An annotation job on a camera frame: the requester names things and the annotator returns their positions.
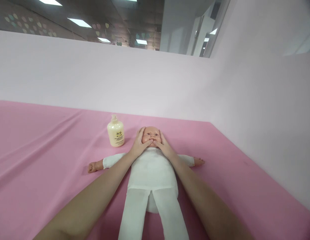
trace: bottle label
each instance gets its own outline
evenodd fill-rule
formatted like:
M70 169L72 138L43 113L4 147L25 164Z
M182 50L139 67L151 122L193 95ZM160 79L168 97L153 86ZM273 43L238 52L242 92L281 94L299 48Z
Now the bottle label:
M123 141L124 141L124 139L123 139L124 136L123 136L123 134L122 134L122 131L116 132L116 137L117 137L117 138L115 138L115 144L117 144L117 145L122 144Z

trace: pink fabric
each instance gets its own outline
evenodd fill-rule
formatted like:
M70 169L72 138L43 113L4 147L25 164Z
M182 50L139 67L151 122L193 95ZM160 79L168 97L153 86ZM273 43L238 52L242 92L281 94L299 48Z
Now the pink fabric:
M110 116L0 101L1 240L32 239L67 202L103 174L88 174L88 163L127 152L141 126L160 128L177 153L204 158L206 164L194 171L256 239L310 239L310 212L212 124L118 114L126 142L113 148L106 130ZM128 175L89 239L117 239ZM181 187L179 202L190 239L208 239ZM159 215L146 214L143 239L164 239Z

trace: ceiling light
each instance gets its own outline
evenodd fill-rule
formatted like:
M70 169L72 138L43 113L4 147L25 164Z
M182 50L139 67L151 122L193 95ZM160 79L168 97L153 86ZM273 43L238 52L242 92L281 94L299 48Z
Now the ceiling light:
M137 41L138 44L145 44L145 45L147 45L147 41L145 41L145 40L136 39L136 41Z
M101 40L102 42L110 42L108 39L106 38L98 38L99 40Z
M55 0L40 0L42 3L51 4L56 6L62 6L60 3L56 2Z
M74 18L68 18L68 19L71 20L72 22L76 23L78 26L92 28L90 25L88 25L88 24L87 24L86 22L84 22L83 20L74 19Z
M210 34L215 35L215 34L216 34L216 32L217 32L217 28L216 28L213 32L211 32Z

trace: bottle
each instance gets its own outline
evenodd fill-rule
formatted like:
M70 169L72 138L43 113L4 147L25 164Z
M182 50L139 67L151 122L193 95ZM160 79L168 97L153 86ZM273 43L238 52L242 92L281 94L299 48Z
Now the bottle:
M116 114L112 114L112 120L107 125L109 141L113 147L120 147L124 144L124 125L117 120Z

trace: doll face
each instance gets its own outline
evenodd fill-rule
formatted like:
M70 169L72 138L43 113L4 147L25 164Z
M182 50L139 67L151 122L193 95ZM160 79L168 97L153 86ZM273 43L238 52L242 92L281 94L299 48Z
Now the doll face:
M159 130L156 127L146 127L142 137L142 143L146 143L148 140L153 139L159 143L162 143ZM149 147L156 147L154 143L151 143Z

